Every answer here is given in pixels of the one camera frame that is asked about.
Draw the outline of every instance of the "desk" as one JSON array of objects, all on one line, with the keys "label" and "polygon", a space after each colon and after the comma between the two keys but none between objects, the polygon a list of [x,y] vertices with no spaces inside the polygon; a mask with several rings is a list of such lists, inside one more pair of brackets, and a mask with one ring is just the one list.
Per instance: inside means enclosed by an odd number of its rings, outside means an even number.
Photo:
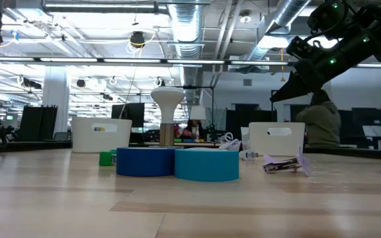
[{"label": "desk", "polygon": [[242,161],[239,180],[191,182],[70,149],[1,153],[0,237],[381,238],[381,160],[307,158],[312,178]]}]

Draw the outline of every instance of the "tape roll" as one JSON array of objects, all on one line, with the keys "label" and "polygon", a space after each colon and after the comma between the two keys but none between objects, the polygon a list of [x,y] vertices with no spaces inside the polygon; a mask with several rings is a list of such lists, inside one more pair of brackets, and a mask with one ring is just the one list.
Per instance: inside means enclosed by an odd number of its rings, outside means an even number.
[{"label": "tape roll", "polygon": [[239,152],[220,150],[176,149],[177,178],[220,182],[239,178]]},{"label": "tape roll", "polygon": [[132,177],[168,176],[174,173],[175,150],[169,148],[117,149],[116,172]]}]

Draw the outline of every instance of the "wire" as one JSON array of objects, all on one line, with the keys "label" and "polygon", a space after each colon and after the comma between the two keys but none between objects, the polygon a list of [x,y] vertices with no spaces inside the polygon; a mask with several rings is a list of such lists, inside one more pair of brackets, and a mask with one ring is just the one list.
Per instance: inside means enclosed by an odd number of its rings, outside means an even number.
[{"label": "wire", "polygon": [[347,18],[348,16],[348,12],[349,12],[349,4],[347,2],[347,0],[342,0],[342,3],[344,4],[345,6],[345,12],[343,13],[343,16],[342,18],[336,22],[336,24],[334,24],[331,28],[328,28],[327,30],[324,30],[322,32],[318,32],[316,34],[313,34],[307,38],[305,38],[305,42],[308,42],[308,40],[311,40],[312,38],[315,38],[315,37],[318,37],[318,36],[323,36],[324,34],[328,33],[328,32],[331,32],[332,30],[334,30],[337,26],[339,26],[340,24],[342,24],[342,22]]},{"label": "wire", "polygon": [[[138,56],[138,58],[140,58],[141,55],[142,55],[142,50],[139,51],[139,56]],[[120,112],[120,119],[121,119],[121,117],[122,117],[122,115],[123,115],[123,111],[124,111],[124,109],[126,108],[127,100],[129,99],[130,91],[132,90],[132,86],[133,86],[133,82],[135,81],[135,76],[136,76],[136,72],[137,72],[137,70],[138,70],[138,66],[135,67],[135,70],[134,70],[134,72],[133,72],[133,78],[132,78],[132,81],[130,82],[130,86],[129,86],[129,90],[128,90],[128,92],[127,92],[126,100],[124,101],[124,106],[123,106],[123,108],[122,108],[122,111]]]}]

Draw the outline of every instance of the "small object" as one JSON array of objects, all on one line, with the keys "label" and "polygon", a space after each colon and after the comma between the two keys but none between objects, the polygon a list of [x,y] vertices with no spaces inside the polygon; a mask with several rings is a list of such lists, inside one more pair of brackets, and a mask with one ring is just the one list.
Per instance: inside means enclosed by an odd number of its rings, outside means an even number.
[{"label": "small object", "polygon": [[238,139],[233,139],[233,134],[228,132],[220,138],[221,146],[219,149],[239,151],[241,142]]},{"label": "small object", "polygon": [[297,169],[302,168],[308,177],[311,174],[310,162],[302,154],[301,147],[299,147],[298,155],[295,158],[287,159],[284,161],[276,161],[271,156],[264,155],[264,160],[266,163],[263,165],[263,168],[264,172],[266,173],[275,173],[277,171],[289,169],[296,171]]},{"label": "small object", "polygon": [[239,158],[246,161],[254,161],[258,157],[258,153],[252,149],[246,149],[239,152]]},{"label": "small object", "polygon": [[272,163],[267,163],[263,165],[264,172],[266,173],[275,173],[277,171],[288,170],[288,169],[299,169],[300,167],[301,166],[299,165],[296,157],[287,159],[284,161],[272,162]]},{"label": "small object", "polygon": [[99,166],[113,166],[112,155],[111,151],[101,151],[99,153]]}]

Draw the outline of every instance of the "ceiling fixture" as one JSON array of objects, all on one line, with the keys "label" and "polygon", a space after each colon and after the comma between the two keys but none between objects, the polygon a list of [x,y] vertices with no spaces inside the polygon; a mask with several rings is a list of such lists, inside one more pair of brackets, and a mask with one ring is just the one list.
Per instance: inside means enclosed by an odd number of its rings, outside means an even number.
[{"label": "ceiling fixture", "polygon": [[42,85],[39,84],[39,83],[35,83],[34,81],[31,81],[25,77],[22,77],[23,78],[23,85],[29,89],[33,88],[33,89],[42,89]]},{"label": "ceiling fixture", "polygon": [[116,84],[117,84],[116,76],[112,76],[112,78],[110,79],[110,85],[116,85]]},{"label": "ceiling fixture", "polygon": [[22,85],[23,82],[24,82],[23,75],[19,75],[19,76],[17,76],[17,83],[20,84],[20,85]]},{"label": "ceiling fixture", "polygon": [[249,10],[243,10],[239,16],[241,17],[240,18],[240,22],[242,23],[248,23],[251,21],[251,17],[249,16],[251,12]]},{"label": "ceiling fixture", "polygon": [[103,95],[103,99],[112,100],[112,97],[110,95]]},{"label": "ceiling fixture", "polygon": [[83,80],[83,79],[78,79],[77,82],[76,82],[76,85],[78,87],[85,87],[86,86],[86,81]]},{"label": "ceiling fixture", "polygon": [[135,48],[143,48],[145,46],[145,38],[143,32],[133,32],[130,36],[130,43]]}]

